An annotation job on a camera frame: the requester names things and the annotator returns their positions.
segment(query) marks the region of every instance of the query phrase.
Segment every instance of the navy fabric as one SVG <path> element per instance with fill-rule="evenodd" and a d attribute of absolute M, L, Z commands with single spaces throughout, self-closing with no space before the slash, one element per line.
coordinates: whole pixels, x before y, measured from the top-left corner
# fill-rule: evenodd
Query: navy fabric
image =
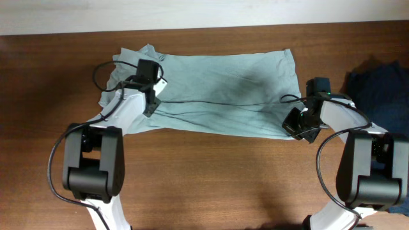
<path fill-rule="evenodd" d="M 409 137 L 409 71 L 397 61 L 363 74 L 352 73 L 347 94 L 374 123 Z M 409 196 L 389 212 L 409 217 Z"/>

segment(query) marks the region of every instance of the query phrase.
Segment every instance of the crumpled cloth corner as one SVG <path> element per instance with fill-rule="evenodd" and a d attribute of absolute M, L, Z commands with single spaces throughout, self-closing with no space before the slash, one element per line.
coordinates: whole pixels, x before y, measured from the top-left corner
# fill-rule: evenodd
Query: crumpled cloth corner
<path fill-rule="evenodd" d="M 157 95 L 162 101 L 150 118 L 138 117 L 131 134 L 158 128 L 194 132 L 293 139 L 281 127 L 287 114 L 299 103 L 279 103 L 282 95 L 301 96 L 295 62 L 289 49 L 230 56 L 175 56 L 161 54 L 152 45 L 139 51 L 122 48 L 113 60 L 133 65 L 139 59 L 160 63 L 166 88 Z M 135 74 L 131 66 L 116 63 L 107 88 Z M 105 107 L 114 92 L 103 92 Z"/>

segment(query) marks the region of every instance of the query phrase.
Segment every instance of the wooden table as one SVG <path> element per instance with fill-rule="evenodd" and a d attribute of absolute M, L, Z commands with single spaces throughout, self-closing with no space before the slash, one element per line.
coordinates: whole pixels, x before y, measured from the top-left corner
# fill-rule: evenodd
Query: wooden table
<path fill-rule="evenodd" d="M 225 55 L 290 48 L 300 90 L 330 77 L 400 60 L 409 66 L 409 22 L 124 31 L 0 37 L 0 229 L 93 229 L 85 208 L 56 199 L 46 167 L 56 138 L 71 122 L 100 111 L 92 69 L 150 43 L 178 55 Z M 126 179 L 121 199 L 134 229 L 245 229 L 264 223 L 299 224 L 328 201 L 315 171 L 318 145 L 305 141 L 228 137 L 156 130 L 125 137 Z M 332 192 L 342 142 L 323 153 Z M 63 148 L 54 183 L 62 189 Z M 409 218 L 377 213 L 362 223 L 409 229 Z"/>

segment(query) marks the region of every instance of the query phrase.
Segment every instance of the white strip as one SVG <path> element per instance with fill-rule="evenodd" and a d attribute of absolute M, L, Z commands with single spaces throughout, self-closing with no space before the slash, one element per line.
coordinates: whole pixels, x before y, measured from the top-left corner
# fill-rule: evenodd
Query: white strip
<path fill-rule="evenodd" d="M 408 0 L 2 0 L 0 35 L 409 19 Z"/>

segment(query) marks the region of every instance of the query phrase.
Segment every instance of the teal cloth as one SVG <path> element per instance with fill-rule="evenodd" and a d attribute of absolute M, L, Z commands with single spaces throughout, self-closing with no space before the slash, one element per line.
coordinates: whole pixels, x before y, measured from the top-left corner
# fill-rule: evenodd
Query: teal cloth
<path fill-rule="evenodd" d="M 231 56 L 175 56 L 151 45 L 140 51 L 122 49 L 114 60 L 137 65 L 149 59 L 164 68 L 168 84 L 157 97 L 162 101 L 150 118 L 133 122 L 131 134 L 158 128 L 194 132 L 292 139 L 281 127 L 295 106 L 279 103 L 282 95 L 300 96 L 295 62 L 289 49 Z M 116 64 L 107 83 L 112 88 L 135 70 Z M 102 93 L 104 107 L 114 93 Z"/>

